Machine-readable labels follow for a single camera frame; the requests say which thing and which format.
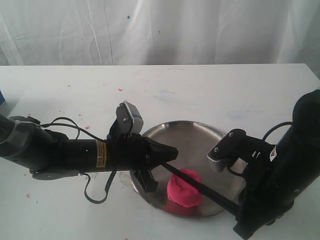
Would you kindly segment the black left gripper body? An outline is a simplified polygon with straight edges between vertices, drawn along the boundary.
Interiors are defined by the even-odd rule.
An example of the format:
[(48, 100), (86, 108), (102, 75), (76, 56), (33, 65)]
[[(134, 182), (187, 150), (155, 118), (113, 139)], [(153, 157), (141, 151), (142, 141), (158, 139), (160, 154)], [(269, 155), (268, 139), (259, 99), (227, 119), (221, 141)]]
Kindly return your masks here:
[(150, 160), (147, 141), (140, 134), (107, 135), (106, 170), (131, 171), (145, 168)]

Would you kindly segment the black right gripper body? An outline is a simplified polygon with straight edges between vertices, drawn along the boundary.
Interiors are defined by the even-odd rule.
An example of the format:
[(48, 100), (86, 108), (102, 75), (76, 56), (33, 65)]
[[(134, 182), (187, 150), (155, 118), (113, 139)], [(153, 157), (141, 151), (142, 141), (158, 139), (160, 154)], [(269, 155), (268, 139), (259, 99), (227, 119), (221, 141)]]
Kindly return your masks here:
[(295, 159), (251, 160), (239, 197), (238, 225), (266, 225), (290, 210), (298, 196)]

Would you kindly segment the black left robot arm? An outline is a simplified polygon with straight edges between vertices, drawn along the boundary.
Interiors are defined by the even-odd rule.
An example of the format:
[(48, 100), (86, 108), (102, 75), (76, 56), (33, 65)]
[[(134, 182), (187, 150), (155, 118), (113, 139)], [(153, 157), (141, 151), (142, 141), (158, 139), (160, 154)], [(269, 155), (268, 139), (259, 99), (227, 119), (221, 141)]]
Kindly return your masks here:
[(56, 180), (79, 174), (133, 171), (146, 193), (158, 182), (152, 169), (173, 161), (175, 147), (126, 131), (114, 121), (106, 139), (69, 139), (42, 129), (31, 117), (0, 117), (0, 156), (29, 169), (36, 180)]

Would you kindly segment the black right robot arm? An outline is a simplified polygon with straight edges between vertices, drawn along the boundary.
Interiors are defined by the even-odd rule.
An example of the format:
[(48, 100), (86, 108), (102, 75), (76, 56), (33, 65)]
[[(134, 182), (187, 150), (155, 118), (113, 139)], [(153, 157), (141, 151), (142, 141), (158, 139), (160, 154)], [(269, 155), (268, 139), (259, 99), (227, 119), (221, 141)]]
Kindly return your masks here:
[(244, 171), (245, 188), (233, 230), (244, 240), (289, 211), (320, 175), (320, 91), (295, 104), (292, 124), (276, 145), (259, 148)]

